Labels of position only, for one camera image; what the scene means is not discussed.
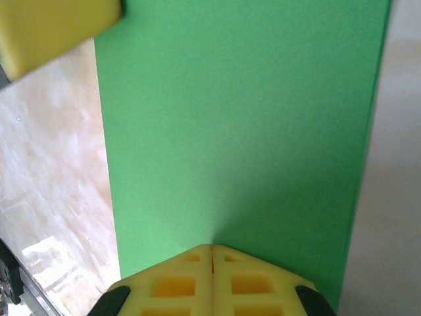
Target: yellow foam block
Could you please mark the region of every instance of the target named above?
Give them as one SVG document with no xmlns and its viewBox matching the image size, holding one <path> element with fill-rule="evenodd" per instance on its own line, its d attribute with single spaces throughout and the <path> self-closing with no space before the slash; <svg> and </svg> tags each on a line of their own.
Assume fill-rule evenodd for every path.
<svg viewBox="0 0 421 316">
<path fill-rule="evenodd" d="M 212 247 L 202 245 L 125 278 L 129 286 L 119 315 L 212 316 Z"/>
<path fill-rule="evenodd" d="M 0 64 L 10 81 L 110 28 L 120 0 L 0 0 Z"/>
<path fill-rule="evenodd" d="M 201 245 L 117 282 L 108 293 L 131 290 L 118 316 L 307 316 L 296 286 L 316 290 L 245 253 Z M 89 316 L 102 315 L 99 310 Z"/>
</svg>

